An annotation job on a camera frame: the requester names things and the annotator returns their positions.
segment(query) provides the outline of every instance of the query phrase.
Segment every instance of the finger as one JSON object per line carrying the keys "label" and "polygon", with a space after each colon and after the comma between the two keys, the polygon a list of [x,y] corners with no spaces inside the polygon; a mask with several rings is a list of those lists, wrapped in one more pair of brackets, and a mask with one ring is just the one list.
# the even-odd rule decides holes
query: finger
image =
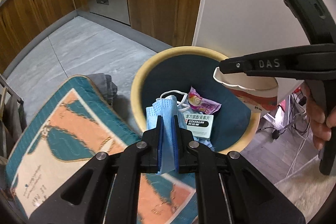
{"label": "finger", "polygon": [[317,150],[321,150],[324,146],[325,141],[319,137],[313,136],[313,144]]}
{"label": "finger", "polygon": [[312,120],[315,120],[319,123],[324,123],[326,116],[322,108],[316,104],[312,97],[307,97],[306,109],[309,117]]}
{"label": "finger", "polygon": [[306,82],[303,82],[301,85],[300,85],[300,88],[303,92],[303,94],[308,98],[310,97],[310,88],[308,87],[307,83]]}
{"label": "finger", "polygon": [[318,123],[314,120],[310,121],[311,131],[313,131],[314,136],[324,140],[329,141],[331,138],[331,129],[327,127],[324,123]]}
{"label": "finger", "polygon": [[333,110],[330,112],[325,123],[329,128],[336,127],[336,107],[334,107]]}

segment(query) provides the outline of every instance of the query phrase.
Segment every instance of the pink wrapper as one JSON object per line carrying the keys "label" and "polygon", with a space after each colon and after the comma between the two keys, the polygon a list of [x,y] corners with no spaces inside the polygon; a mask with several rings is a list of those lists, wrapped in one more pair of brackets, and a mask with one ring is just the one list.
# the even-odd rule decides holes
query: pink wrapper
{"label": "pink wrapper", "polygon": [[203,112],[204,114],[212,114],[222,106],[215,101],[203,98],[193,87],[190,88],[190,92],[188,93],[188,102],[192,110]]}

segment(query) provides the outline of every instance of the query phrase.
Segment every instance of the mask ear loop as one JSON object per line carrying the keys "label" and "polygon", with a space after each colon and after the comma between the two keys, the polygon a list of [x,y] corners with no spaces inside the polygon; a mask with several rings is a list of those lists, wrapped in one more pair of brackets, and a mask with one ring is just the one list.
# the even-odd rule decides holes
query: mask ear loop
{"label": "mask ear loop", "polygon": [[170,93],[178,93],[178,94],[183,95],[182,101],[181,102],[177,101],[177,104],[178,104],[177,107],[184,106],[184,108],[178,109],[179,112],[185,112],[185,111],[187,111],[190,108],[189,105],[184,104],[185,100],[188,97],[188,94],[185,93],[185,92],[181,92],[179,90],[171,90],[171,91],[164,92],[164,93],[161,94],[160,98],[157,98],[156,100],[158,101],[158,100],[162,99],[164,95],[170,94]]}

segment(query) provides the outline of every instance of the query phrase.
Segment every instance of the paper cup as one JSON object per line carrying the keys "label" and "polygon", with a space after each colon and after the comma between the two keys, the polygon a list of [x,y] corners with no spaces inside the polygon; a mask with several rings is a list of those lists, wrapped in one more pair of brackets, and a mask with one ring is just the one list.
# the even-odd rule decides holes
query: paper cup
{"label": "paper cup", "polygon": [[247,76],[244,73],[225,75],[217,67],[213,78],[228,88],[252,112],[263,116],[277,108],[278,82],[273,77]]}

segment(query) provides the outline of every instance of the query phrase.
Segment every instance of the wooden floor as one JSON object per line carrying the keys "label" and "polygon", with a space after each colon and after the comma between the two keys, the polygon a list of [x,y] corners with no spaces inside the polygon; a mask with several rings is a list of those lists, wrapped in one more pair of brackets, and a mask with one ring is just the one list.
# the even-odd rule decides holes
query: wooden floor
{"label": "wooden floor", "polygon": [[[264,118],[260,120],[259,128],[271,126]],[[304,123],[297,125],[297,128],[302,131],[305,127],[306,124]],[[288,129],[277,140],[273,140],[272,131],[271,128],[257,131],[253,140],[241,154],[275,184],[286,177],[302,138],[298,136],[295,130]],[[309,130],[308,139],[295,161],[294,171],[315,157],[317,153],[318,150],[312,144],[312,132]]]}

